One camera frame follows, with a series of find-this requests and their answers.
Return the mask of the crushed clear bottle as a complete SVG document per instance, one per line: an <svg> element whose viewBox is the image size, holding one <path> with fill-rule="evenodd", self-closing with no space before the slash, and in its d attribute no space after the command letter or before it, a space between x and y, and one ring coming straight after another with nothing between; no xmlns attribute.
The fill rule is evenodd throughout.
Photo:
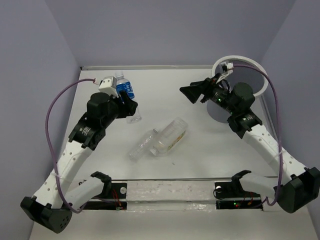
<svg viewBox="0 0 320 240"><path fill-rule="evenodd" d="M129 159L133 161L137 161L141 157L143 157L146 154L146 152L149 151L152 145L154 144L158 134L159 134L159 130L156 128L153 128L145 132L129 151L128 153Z"/></svg>

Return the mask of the large ribbed clear bottle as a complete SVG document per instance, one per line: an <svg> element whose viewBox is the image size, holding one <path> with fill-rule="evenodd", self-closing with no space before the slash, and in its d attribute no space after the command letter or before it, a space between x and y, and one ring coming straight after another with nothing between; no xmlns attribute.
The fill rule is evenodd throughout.
<svg viewBox="0 0 320 240"><path fill-rule="evenodd" d="M154 156L166 155L185 136L188 126L182 118L175 118L155 138L149 151Z"/></svg>

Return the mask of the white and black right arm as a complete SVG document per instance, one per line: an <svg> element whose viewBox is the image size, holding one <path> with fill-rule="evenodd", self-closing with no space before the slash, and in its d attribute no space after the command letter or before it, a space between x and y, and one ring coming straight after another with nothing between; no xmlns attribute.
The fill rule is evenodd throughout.
<svg viewBox="0 0 320 240"><path fill-rule="evenodd" d="M287 213L294 213L319 195L320 171L308 168L289 154L268 132L263 122L251 110L255 101L253 89L244 82L232 90L223 88L217 78L206 78L183 86L180 92L191 103L212 101L227 111L227 123L237 136L250 145L278 175L271 179L242 170L231 178L230 190L235 196L246 192L273 199Z"/></svg>

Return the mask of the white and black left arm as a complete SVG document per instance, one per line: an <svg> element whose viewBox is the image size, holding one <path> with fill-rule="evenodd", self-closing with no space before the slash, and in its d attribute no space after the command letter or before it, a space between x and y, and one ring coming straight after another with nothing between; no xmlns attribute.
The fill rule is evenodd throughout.
<svg viewBox="0 0 320 240"><path fill-rule="evenodd" d="M96 171L72 191L69 188L87 158L105 137L107 127L115 119L136 113L138 103L125 91L119 96L96 92L86 104L86 112L71 131L59 159L43 185L20 203L27 216L59 234L69 224L74 213L80 213L94 198L105 199L112 191L110 176Z"/></svg>

